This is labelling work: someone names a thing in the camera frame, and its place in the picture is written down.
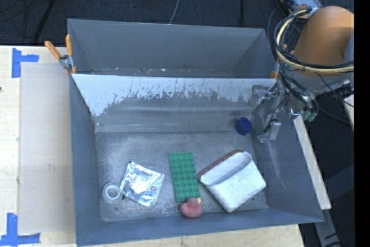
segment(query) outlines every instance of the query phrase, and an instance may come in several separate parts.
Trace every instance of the aluminum foil wrapper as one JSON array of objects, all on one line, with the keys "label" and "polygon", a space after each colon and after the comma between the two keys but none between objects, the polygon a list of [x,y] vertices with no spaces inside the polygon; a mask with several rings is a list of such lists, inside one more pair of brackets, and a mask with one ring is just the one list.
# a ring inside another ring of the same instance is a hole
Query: aluminum foil wrapper
[{"label": "aluminum foil wrapper", "polygon": [[158,198],[164,174],[147,169],[133,161],[128,163],[121,182],[121,192],[143,206],[153,206]]}]

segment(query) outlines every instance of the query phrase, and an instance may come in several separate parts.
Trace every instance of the blue tape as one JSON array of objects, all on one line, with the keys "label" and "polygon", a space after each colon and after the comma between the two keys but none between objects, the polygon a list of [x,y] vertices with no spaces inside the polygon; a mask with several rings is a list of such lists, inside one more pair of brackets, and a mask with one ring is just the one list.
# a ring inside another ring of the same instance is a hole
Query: blue tape
[{"label": "blue tape", "polygon": [[1,235],[0,246],[18,247],[18,244],[33,244],[40,240],[40,233],[34,235],[18,235],[18,216],[6,215],[6,235]]},{"label": "blue tape", "polygon": [[21,76],[21,62],[38,62],[38,55],[24,55],[22,52],[13,48],[13,60],[12,60],[12,78],[19,78]]}]

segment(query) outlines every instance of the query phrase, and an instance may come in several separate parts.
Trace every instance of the bin floor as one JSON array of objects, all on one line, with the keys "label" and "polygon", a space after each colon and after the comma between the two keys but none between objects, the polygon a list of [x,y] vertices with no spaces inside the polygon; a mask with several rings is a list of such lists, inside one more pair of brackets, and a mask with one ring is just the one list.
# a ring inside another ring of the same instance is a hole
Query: bin floor
[{"label": "bin floor", "polygon": [[[101,200],[101,216],[105,222],[181,215],[176,203],[168,153],[191,152],[196,173],[234,149],[244,149],[254,157],[253,140],[248,134],[234,132],[193,133],[96,133],[99,183],[120,183],[129,161],[165,174],[154,206],[139,205],[129,198],[109,205]],[[225,212],[207,189],[199,183],[205,213]],[[264,191],[246,201],[236,211],[267,208]]]}]

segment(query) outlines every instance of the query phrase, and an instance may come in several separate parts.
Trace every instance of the gray plastic bin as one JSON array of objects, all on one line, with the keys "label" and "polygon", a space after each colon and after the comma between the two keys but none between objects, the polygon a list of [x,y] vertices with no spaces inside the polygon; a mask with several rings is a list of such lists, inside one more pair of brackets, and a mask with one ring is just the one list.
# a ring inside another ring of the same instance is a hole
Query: gray plastic bin
[{"label": "gray plastic bin", "polygon": [[[71,19],[68,33],[79,246],[323,221],[292,120],[280,113],[277,139],[257,139],[272,100],[253,89],[275,85],[264,30]],[[253,126],[245,136],[241,117]],[[227,213],[199,184],[203,215],[182,216],[168,153],[191,152],[198,173],[234,149],[251,154],[266,188]],[[165,174],[154,206],[102,200],[129,161]]]}]

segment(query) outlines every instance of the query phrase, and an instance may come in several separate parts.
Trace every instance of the blue object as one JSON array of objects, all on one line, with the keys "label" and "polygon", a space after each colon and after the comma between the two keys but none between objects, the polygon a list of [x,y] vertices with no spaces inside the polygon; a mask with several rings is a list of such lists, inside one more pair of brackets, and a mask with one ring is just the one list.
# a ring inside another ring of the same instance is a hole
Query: blue object
[{"label": "blue object", "polygon": [[0,246],[18,247],[18,244],[33,244],[40,240],[40,233],[18,236],[18,216],[12,213],[6,215],[6,235],[1,235]]},{"label": "blue object", "polygon": [[13,62],[12,62],[12,78],[19,78],[21,76],[21,62],[37,62],[39,61],[38,55],[24,55],[22,52],[13,48]]},{"label": "blue object", "polygon": [[237,132],[243,136],[247,135],[249,131],[252,129],[252,124],[249,119],[245,117],[241,117],[236,123],[235,128]]}]

